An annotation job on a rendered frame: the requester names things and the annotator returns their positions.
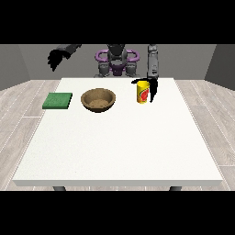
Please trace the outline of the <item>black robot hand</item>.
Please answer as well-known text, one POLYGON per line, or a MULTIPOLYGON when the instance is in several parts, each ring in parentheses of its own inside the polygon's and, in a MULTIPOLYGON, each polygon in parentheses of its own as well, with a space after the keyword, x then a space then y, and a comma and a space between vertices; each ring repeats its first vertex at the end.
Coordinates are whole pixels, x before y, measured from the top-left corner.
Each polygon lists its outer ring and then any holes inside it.
POLYGON ((157 94, 158 80, 155 78, 143 78, 143 79, 135 79, 132 81, 132 83, 137 84, 138 81, 147 81, 150 83, 150 91, 147 100, 150 100, 150 102, 152 102, 153 98, 157 94))
POLYGON ((69 59, 70 57, 71 54, 65 50, 52 50, 48 56, 48 65, 55 71, 63 58, 69 59))

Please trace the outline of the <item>yellow cup with melon print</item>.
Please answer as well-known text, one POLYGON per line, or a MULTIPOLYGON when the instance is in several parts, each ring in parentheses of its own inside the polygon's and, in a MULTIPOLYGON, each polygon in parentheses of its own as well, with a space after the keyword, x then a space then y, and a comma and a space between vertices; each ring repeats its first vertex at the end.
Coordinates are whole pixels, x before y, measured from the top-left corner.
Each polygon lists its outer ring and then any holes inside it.
POLYGON ((137 82, 137 102, 145 104, 147 102, 148 94, 150 91, 150 83, 147 81, 137 82))

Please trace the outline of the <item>green square pad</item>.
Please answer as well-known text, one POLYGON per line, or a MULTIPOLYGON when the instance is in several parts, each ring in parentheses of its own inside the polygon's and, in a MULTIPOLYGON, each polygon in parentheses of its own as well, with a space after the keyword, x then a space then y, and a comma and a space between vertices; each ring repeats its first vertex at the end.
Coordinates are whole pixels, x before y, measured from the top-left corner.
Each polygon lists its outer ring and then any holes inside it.
POLYGON ((71 102, 72 93, 49 93, 42 105, 43 109, 67 109, 71 102))

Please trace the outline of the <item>brown wooden bowl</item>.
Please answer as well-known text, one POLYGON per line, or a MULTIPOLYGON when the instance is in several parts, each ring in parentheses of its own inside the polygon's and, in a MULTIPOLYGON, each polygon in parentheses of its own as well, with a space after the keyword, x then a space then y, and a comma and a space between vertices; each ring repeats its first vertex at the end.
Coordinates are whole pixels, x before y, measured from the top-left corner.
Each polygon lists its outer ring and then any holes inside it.
POLYGON ((101 113, 114 105, 116 95, 105 88, 95 88, 86 91, 81 96, 83 106, 89 111, 101 113))

